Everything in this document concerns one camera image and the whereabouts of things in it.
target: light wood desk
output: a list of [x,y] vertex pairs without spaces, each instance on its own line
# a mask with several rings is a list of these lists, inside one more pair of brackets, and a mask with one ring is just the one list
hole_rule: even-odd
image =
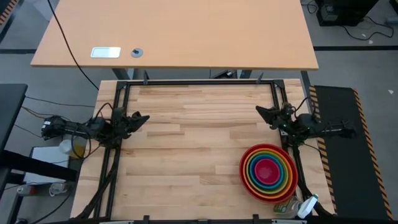
[[[298,0],[61,0],[55,13],[82,67],[318,68]],[[121,54],[91,58],[93,47]],[[76,66],[54,18],[31,65]]]
[[[298,105],[304,99],[300,80],[284,81],[289,102]],[[115,88],[116,81],[101,83],[95,113],[113,104]],[[247,148],[280,146],[278,131],[262,120],[256,105],[273,105],[269,85],[133,86],[128,115],[140,111],[150,119],[123,140],[112,220],[249,219],[255,213],[274,218],[273,205],[250,196],[238,175]],[[104,117],[110,112],[104,109]],[[317,146],[314,139],[306,143]],[[300,151],[308,188],[333,212],[319,152],[307,146]],[[82,165],[72,217],[98,187],[103,154],[99,149]]]

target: cable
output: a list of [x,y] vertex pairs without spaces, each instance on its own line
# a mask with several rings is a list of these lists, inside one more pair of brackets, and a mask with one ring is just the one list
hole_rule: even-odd
[[[88,120],[88,121],[86,121],[86,122],[84,122],[84,123],[81,123],[80,125],[78,125],[76,128],[75,128],[75,130],[73,130],[73,132],[72,132],[72,135],[70,136],[70,142],[71,142],[71,145],[72,145],[72,151],[73,151],[73,153],[75,153],[75,155],[79,158],[79,159],[86,159],[87,157],[84,157],[84,155],[83,156],[81,156],[81,155],[79,155],[77,152],[76,152],[76,149],[75,149],[75,145],[74,145],[74,143],[73,143],[73,141],[75,140],[75,133],[76,133],[76,131],[80,128],[80,127],[82,127],[83,125],[86,125],[86,124],[88,124],[90,122],[90,120]],[[84,132],[87,134],[87,136],[88,136],[88,144],[89,144],[89,150],[88,150],[88,152],[89,152],[89,154],[91,153],[91,136],[90,136],[90,134],[87,132],[87,131],[85,131],[84,130]]]
[[388,38],[392,38],[394,36],[394,28],[392,28],[391,26],[386,26],[384,24],[377,23],[372,18],[370,18],[369,16],[365,16],[364,18],[370,19],[376,25],[387,27],[387,28],[391,29],[391,35],[383,34],[382,32],[374,32],[368,38],[360,38],[360,37],[354,37],[353,35],[351,35],[350,32],[348,32],[348,29],[345,26],[340,26],[340,27],[344,28],[344,30],[347,32],[347,34],[350,37],[352,37],[352,38],[354,38],[356,40],[370,40],[372,38],[372,36],[375,35],[375,34],[380,34],[380,35],[383,35],[384,37],[388,37]]
[[[38,112],[36,112],[36,111],[34,111],[34,110],[32,110],[32,109],[29,109],[29,108],[27,108],[27,107],[25,107],[25,106],[21,106],[21,108],[24,109],[24,110],[26,110],[28,113],[30,113],[31,115],[35,116],[36,118],[45,119],[45,117],[42,117],[42,116],[39,116],[39,115],[44,115],[44,116],[59,116],[59,115],[55,115],[55,114],[43,114],[43,113],[38,113]],[[66,119],[66,120],[68,120],[68,121],[70,121],[70,119],[67,118],[67,117],[64,117],[64,116],[60,116],[60,117],[63,118],[63,119]]]
[[25,129],[25,128],[22,128],[22,127],[20,127],[20,126],[18,126],[18,125],[16,125],[16,124],[14,124],[14,126],[17,127],[17,128],[21,128],[22,130],[27,131],[27,132],[33,134],[34,136],[36,136],[36,137],[38,137],[38,138],[43,138],[42,136],[39,136],[38,134],[35,134],[35,133],[33,133],[32,131],[29,131],[29,130],[27,130],[27,129]]
[[97,111],[97,114],[95,115],[94,119],[92,119],[92,121],[95,121],[95,120],[98,118],[98,115],[100,114],[101,110],[102,110],[106,105],[108,105],[108,106],[111,108],[112,113],[113,113],[113,107],[112,107],[112,105],[111,105],[110,103],[104,103],[104,105],[102,105],[102,106],[99,108],[99,110]]
[[321,152],[321,150],[319,150],[319,148],[317,148],[317,147],[313,147],[313,146],[310,146],[309,144],[305,144],[305,143],[303,143],[303,145],[308,146],[308,147],[311,147],[311,148],[316,149],[316,150],[318,150],[319,152]]
[[57,208],[55,208],[55,209],[52,210],[50,213],[46,214],[46,215],[43,216],[42,218],[40,218],[40,219],[38,219],[38,220],[36,220],[36,221],[30,223],[30,224],[37,224],[37,223],[41,222],[42,220],[45,220],[47,217],[51,216],[54,212],[56,212],[56,211],[68,200],[68,198],[71,196],[71,194],[72,194],[72,190],[69,191],[68,196],[65,197],[65,199],[63,200],[63,202],[61,202],[61,204],[60,204]]
[[[314,0],[311,0],[311,1],[309,1],[308,3],[306,3],[306,4],[301,4],[302,6],[306,6],[307,7],[307,10],[308,10],[308,12],[310,13],[310,14],[314,14],[314,13],[316,13],[317,11],[318,11],[318,6],[315,4],[311,4],[311,2],[313,2]],[[312,7],[315,7],[315,10],[314,11],[311,11],[310,10],[310,6],[312,6]]]
[[296,119],[297,119],[296,112],[301,108],[301,106],[303,106],[303,103],[304,103],[307,99],[309,99],[309,97],[304,98],[304,100],[301,101],[301,103],[300,103],[300,105],[298,106],[298,108],[294,110],[294,117],[295,117]]
[[[95,121],[95,120],[98,118],[98,115],[100,115],[101,111],[102,111],[102,110],[104,109],[104,107],[107,106],[107,105],[111,108],[112,113],[113,113],[113,107],[112,107],[112,105],[111,105],[110,103],[104,103],[104,104],[99,108],[99,110],[97,111],[97,113],[96,113],[94,119],[90,118],[88,121],[86,121],[86,122],[84,122],[84,123],[81,123],[79,126],[77,126],[77,127],[75,128],[75,130],[73,130],[72,135],[71,135],[71,138],[70,138],[70,141],[71,141],[71,144],[72,144],[72,151],[73,151],[73,153],[75,153],[75,155],[76,155],[77,157],[79,157],[80,159],[86,159],[88,156],[84,157],[84,156],[80,156],[78,153],[76,153],[75,147],[74,147],[74,145],[73,145],[73,137],[75,136],[75,133],[77,132],[77,130],[78,130],[80,127],[82,127],[83,125],[90,125],[93,121]],[[89,134],[87,131],[84,130],[84,132],[85,132],[85,133],[87,134],[87,136],[88,136],[88,143],[89,143],[89,150],[88,150],[88,152],[89,152],[89,155],[90,155],[90,154],[91,154],[91,136],[90,136],[90,134]]]
[[52,103],[52,104],[55,104],[55,105],[62,105],[62,106],[81,106],[81,107],[87,107],[87,108],[94,108],[94,106],[88,106],[88,105],[71,105],[71,104],[66,104],[66,103],[56,103],[56,102],[52,102],[52,101],[49,101],[49,100],[41,100],[41,99],[33,98],[33,97],[30,97],[30,96],[25,96],[25,97],[28,98],[28,99],[31,99],[31,100],[43,101],[43,102]]
[[62,26],[61,26],[61,24],[60,24],[60,21],[58,21],[58,18],[57,18],[57,16],[55,15],[55,12],[54,12],[54,9],[53,9],[53,7],[52,7],[52,5],[51,5],[50,0],[47,0],[47,2],[48,2],[48,4],[49,4],[49,6],[50,6],[51,12],[52,12],[52,14],[53,14],[53,16],[54,16],[56,22],[57,22],[57,24],[58,24],[58,26],[59,26],[59,28],[60,28],[60,30],[61,30],[63,39],[65,40],[65,43],[66,43],[66,45],[67,45],[67,47],[68,47],[68,50],[69,50],[70,55],[71,55],[72,58],[73,58],[73,61],[75,61],[76,66],[79,68],[79,70],[81,71],[81,73],[87,78],[87,80],[88,80],[97,90],[99,90],[98,87],[88,78],[88,76],[86,75],[86,73],[81,69],[80,65],[77,63],[77,61],[76,61],[76,59],[75,59],[75,56],[74,56],[73,53],[72,53],[72,50],[70,50],[69,43],[68,43],[68,41],[67,41],[67,38],[65,37],[65,34],[63,33],[63,29],[62,29]]

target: wood grain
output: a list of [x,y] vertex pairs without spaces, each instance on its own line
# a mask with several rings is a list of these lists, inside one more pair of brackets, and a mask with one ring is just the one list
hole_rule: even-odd
[[[300,80],[285,80],[287,96],[298,105]],[[115,81],[103,81],[96,110],[112,103]],[[255,144],[280,146],[279,134],[254,107],[272,106],[267,85],[133,86],[128,113],[150,120],[123,141],[113,220],[247,219],[254,213],[274,218],[273,205],[250,196],[242,186],[239,160]],[[306,112],[305,106],[300,113]],[[110,111],[103,111],[105,117]],[[315,141],[307,144],[316,146]],[[308,188],[333,211],[318,151],[301,147]],[[103,151],[83,164],[72,217],[98,187]]]
[[[298,0],[61,0],[55,13],[82,67],[318,68]],[[93,47],[121,54],[91,58]],[[54,19],[31,65],[76,66]]]

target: spray bottle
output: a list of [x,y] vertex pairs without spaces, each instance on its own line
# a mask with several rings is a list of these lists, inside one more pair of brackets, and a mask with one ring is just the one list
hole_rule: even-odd
[[296,215],[305,218],[318,201],[318,195],[314,194],[306,201],[301,202],[296,196],[274,206],[275,214],[280,218],[294,218]]

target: black mat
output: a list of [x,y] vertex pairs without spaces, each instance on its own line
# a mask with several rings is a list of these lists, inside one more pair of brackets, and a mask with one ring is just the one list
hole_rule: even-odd
[[339,217],[392,220],[358,93],[311,86],[310,94],[322,122],[349,120],[357,132],[353,139],[318,139],[335,212]]

